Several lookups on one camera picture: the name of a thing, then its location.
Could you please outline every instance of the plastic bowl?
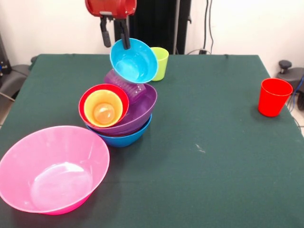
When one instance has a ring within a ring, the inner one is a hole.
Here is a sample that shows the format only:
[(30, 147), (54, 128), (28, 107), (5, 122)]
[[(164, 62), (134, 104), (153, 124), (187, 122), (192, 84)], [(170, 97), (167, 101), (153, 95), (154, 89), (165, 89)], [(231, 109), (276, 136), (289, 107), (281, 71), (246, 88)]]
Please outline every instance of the plastic bowl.
[(87, 128), (92, 132), (96, 133), (97, 135), (99, 135), (107, 145), (112, 147), (125, 147), (136, 142), (143, 135), (143, 133), (147, 130), (148, 126), (150, 125), (151, 119), (152, 119), (152, 114), (150, 115), (149, 120), (141, 127), (139, 131), (126, 136), (111, 137), (111, 136), (99, 134), (98, 132), (91, 129), (89, 126), (87, 126)]
[(157, 92), (153, 86), (145, 84), (145, 87), (147, 92), (135, 104), (129, 107), (129, 111), (122, 121), (107, 128), (90, 127), (100, 134), (111, 136), (128, 135), (141, 128), (152, 114), (157, 100)]
[(156, 55), (140, 40), (130, 38), (130, 44), (128, 50), (124, 49), (122, 40), (113, 45), (110, 53), (113, 69), (130, 82), (150, 82), (158, 70)]
[(80, 115), (81, 119), (85, 122), (85, 124), (87, 124), (89, 126), (92, 126), (92, 124), (89, 122), (89, 120), (87, 119), (87, 117), (85, 115), (85, 111), (84, 111), (85, 101), (91, 93), (93, 93), (97, 90), (101, 90), (101, 89), (110, 90), (110, 91), (116, 93), (119, 96), (119, 98), (121, 99), (121, 101), (123, 103), (123, 113), (122, 113), (122, 116), (120, 117), (120, 119), (118, 120), (118, 122), (120, 122), (124, 118), (124, 116), (127, 114), (128, 110), (129, 110), (129, 98), (123, 89), (121, 89), (120, 87), (118, 87), (116, 85), (111, 85), (111, 84), (95, 85), (95, 86), (91, 87), (90, 89), (88, 89), (81, 96), (79, 104), (78, 104), (79, 115)]
[(106, 89), (91, 93), (85, 100), (85, 116), (97, 127), (109, 127), (117, 123), (123, 114), (123, 103), (119, 96)]
[(49, 215), (81, 206), (105, 177), (104, 141), (87, 129), (57, 126), (34, 132), (0, 161), (0, 196), (15, 209)]

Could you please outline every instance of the red cup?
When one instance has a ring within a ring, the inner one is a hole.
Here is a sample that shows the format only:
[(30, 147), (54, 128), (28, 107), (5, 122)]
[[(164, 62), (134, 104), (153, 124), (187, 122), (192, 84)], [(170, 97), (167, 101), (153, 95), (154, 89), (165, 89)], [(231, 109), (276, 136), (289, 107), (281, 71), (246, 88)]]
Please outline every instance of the red cup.
[(110, 90), (110, 91), (116, 93), (119, 96), (119, 98), (121, 99), (121, 101), (123, 103), (123, 114), (120, 117), (118, 122), (120, 122), (125, 117), (125, 115), (127, 114), (128, 110), (129, 110), (129, 98), (123, 89), (121, 89), (120, 87), (118, 87), (116, 85), (112, 85), (112, 84), (95, 85), (95, 86), (91, 87), (90, 89), (88, 89), (81, 96), (79, 104), (78, 104), (78, 111), (79, 111), (80, 117), (89, 126), (92, 126), (92, 124), (89, 122), (89, 120), (87, 119), (87, 117), (85, 115), (85, 111), (84, 111), (85, 102), (86, 102), (87, 97), (91, 93), (93, 93), (97, 90), (100, 90), (100, 89)]
[(292, 92), (293, 87), (282, 79), (265, 79), (261, 84), (259, 112), (268, 117), (279, 115)]

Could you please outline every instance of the purple bowl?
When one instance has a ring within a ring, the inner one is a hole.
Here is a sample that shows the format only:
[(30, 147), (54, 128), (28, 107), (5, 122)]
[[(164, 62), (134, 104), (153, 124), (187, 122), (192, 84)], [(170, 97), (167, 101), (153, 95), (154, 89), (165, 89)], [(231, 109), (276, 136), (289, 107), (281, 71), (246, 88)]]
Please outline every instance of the purple bowl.
[(129, 106), (129, 110), (122, 121), (111, 127), (91, 128), (111, 136), (127, 135), (141, 128), (150, 118), (157, 100), (157, 92), (154, 87), (149, 84), (144, 85), (147, 92), (136, 103)]

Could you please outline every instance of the power outlet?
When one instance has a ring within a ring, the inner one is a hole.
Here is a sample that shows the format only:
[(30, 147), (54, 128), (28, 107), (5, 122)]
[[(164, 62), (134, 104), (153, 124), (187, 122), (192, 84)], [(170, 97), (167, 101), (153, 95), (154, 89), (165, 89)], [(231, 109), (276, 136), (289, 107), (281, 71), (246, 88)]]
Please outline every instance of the power outlet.
[(200, 55), (206, 55), (206, 54), (207, 54), (207, 51), (205, 51), (205, 50), (199, 50), (199, 54), (200, 54)]

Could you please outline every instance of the black pole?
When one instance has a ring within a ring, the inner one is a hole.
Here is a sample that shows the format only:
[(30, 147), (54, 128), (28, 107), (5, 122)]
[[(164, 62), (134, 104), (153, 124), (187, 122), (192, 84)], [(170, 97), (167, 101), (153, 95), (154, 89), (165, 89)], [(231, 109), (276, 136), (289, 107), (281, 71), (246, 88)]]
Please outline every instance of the black pole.
[(10, 61), (6, 55), (2, 38), (0, 35), (0, 76), (2, 74), (9, 74), (11, 72)]

